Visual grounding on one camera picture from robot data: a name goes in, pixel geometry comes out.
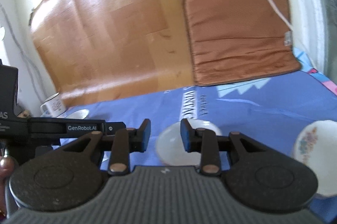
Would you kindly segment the left hand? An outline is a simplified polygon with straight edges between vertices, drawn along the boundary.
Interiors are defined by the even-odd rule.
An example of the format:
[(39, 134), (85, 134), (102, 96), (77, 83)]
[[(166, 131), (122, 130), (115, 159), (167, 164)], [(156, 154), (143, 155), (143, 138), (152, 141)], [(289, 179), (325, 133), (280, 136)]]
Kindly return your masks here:
[(0, 165), (0, 210), (1, 210), (1, 221), (6, 217), (6, 201), (5, 201), (5, 187), (6, 179), (11, 176), (15, 167), (15, 163), (10, 156), (1, 157)]

